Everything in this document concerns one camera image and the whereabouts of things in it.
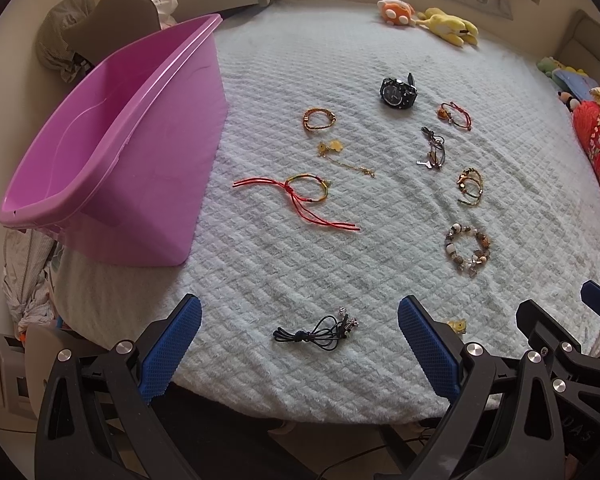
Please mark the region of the yellow plush toy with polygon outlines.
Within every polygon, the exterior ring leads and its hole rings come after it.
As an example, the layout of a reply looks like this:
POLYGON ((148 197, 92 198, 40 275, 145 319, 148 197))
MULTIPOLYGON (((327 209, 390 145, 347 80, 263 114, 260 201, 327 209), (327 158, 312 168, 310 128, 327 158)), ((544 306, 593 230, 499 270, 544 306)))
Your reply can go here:
POLYGON ((479 31, 474 24, 456 15, 447 14, 439 8, 428 8, 425 12, 419 12, 415 24, 426 28, 452 46, 478 46, 479 31))

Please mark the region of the grey garment on chair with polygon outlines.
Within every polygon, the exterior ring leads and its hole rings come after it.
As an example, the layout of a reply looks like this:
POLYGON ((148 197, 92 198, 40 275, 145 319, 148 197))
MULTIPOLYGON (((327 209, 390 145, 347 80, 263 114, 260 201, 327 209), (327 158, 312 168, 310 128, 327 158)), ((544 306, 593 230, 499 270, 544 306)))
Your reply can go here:
POLYGON ((63 82, 70 84, 83 72, 74 60, 76 51, 68 45, 62 33, 85 20, 95 9, 95 0, 61 0, 42 21, 34 42, 38 62, 57 72, 63 82))

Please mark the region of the pile of grey clothes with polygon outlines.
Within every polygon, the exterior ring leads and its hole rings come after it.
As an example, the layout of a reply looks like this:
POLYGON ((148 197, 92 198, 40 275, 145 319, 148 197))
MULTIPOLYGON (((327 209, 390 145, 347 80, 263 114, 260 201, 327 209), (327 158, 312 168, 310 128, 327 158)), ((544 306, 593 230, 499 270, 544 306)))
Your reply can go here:
POLYGON ((2 289, 20 339, 31 325, 50 325, 57 318, 52 284, 57 249, 56 240, 38 231, 5 233, 2 289))

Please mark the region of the white quilted bed blanket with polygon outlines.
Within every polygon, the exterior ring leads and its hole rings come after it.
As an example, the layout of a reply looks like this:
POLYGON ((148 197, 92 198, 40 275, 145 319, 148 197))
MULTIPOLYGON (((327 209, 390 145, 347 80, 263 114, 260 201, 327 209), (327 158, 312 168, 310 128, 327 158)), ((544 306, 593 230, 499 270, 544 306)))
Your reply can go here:
POLYGON ((383 424, 445 409, 396 320, 433 318, 518 358, 534 300, 600 354, 600 187, 531 56, 457 49, 372 6, 279 2, 214 35, 230 112, 184 266, 66 252, 60 315, 110 347, 186 294, 204 309, 178 385, 251 416, 383 424), (413 74, 408 110, 381 101, 413 74))

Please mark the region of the pink plastic tub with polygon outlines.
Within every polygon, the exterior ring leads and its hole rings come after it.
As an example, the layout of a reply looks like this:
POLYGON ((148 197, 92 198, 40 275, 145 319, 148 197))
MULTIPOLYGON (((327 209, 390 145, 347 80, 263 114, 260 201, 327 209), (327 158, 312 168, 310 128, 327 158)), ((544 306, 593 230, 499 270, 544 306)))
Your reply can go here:
POLYGON ((116 266, 178 266, 228 112, 216 14, 110 54, 58 105, 5 192, 5 228, 116 266))

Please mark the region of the black wrist watch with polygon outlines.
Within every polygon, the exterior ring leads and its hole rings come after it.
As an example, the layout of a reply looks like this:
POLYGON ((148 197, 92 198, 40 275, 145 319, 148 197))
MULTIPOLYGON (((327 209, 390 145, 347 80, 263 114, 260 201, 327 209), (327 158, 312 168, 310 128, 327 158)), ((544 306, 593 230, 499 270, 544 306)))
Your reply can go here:
POLYGON ((386 77, 382 80, 379 96, 382 102, 395 110, 408 110, 417 98, 418 92, 412 73, 405 80, 386 77))

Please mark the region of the small panda plush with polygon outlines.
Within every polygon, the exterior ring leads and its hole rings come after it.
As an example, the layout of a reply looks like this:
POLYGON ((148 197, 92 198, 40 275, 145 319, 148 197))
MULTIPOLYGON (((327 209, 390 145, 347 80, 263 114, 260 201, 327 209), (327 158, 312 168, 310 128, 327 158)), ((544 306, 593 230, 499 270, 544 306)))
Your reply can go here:
POLYGON ((568 91, 559 91, 558 99, 568 108, 570 113, 573 113, 582 104, 581 100, 568 91))

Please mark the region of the green blue plush toys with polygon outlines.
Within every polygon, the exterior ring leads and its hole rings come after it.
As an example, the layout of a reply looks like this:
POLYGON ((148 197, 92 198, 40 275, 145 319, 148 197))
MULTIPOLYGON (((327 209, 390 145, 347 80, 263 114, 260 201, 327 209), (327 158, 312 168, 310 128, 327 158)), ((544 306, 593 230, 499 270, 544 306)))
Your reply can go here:
POLYGON ((572 94, 580 92, 587 96, 591 89, 598 86, 597 81, 588 76, 584 70, 576 70, 551 56, 541 58, 536 62, 536 67, 541 73, 554 81, 559 88, 572 94))

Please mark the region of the grey brown chair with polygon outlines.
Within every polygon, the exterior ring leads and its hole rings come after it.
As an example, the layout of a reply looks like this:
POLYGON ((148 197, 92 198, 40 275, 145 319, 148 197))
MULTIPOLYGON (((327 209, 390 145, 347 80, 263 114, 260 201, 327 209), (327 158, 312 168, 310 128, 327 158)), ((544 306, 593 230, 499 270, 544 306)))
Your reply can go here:
POLYGON ((84 20, 62 32, 62 39, 95 66, 111 53, 160 30, 158 10, 151 0, 99 0, 84 20))

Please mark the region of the small yellow charm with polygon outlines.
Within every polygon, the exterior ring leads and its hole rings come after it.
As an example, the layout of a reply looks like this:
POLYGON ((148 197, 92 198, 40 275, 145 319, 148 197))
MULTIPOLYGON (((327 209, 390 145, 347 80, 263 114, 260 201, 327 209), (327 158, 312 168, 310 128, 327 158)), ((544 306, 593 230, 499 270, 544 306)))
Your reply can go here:
POLYGON ((466 333, 467 323, 465 320, 448 321, 446 324, 448 324, 457 335, 464 335, 464 333, 466 333))

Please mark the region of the orange white plush toy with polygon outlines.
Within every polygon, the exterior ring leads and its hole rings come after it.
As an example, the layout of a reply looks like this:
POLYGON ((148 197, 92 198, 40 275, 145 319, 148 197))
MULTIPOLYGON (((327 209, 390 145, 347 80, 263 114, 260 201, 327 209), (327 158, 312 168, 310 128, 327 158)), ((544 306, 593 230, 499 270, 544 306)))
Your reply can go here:
POLYGON ((402 0, 379 0, 377 3, 381 19, 391 26, 410 26, 416 18, 415 9, 402 0))

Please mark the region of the white plastic bag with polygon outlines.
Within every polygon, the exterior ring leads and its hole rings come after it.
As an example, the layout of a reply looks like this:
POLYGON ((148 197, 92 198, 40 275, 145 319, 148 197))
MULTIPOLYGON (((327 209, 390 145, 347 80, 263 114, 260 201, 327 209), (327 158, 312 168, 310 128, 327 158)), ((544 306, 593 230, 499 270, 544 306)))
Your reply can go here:
POLYGON ((151 0, 158 12, 158 19, 162 29, 178 24, 173 13, 178 8, 178 0, 151 0))

